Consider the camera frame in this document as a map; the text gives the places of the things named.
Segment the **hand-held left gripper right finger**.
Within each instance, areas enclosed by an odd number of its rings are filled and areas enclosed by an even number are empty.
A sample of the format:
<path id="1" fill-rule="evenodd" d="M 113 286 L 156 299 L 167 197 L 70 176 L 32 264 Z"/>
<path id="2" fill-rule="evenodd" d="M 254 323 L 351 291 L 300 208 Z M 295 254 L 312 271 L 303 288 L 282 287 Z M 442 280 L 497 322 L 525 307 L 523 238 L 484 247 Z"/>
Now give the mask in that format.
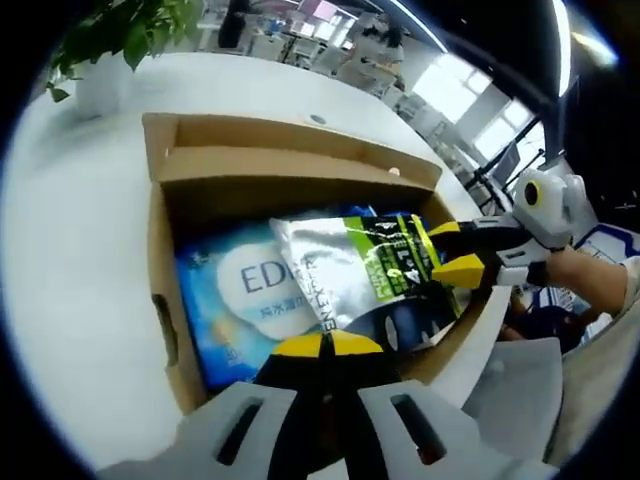
<path id="1" fill-rule="evenodd" d="M 331 394 L 352 479 L 551 479 L 556 468 L 487 445 L 474 419 L 404 381 L 366 336 L 327 335 Z"/>

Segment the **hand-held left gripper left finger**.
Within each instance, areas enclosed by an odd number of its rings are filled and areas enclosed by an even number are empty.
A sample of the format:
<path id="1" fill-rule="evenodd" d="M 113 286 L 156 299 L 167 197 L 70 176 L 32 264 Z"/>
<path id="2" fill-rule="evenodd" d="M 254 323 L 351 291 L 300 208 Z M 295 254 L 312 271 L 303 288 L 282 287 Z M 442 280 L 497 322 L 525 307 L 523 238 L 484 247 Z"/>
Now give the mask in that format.
<path id="1" fill-rule="evenodd" d="M 285 340 L 254 382 L 236 382 L 187 415 L 165 450 L 104 468 L 98 478 L 305 478 L 323 341 L 320 333 Z"/>

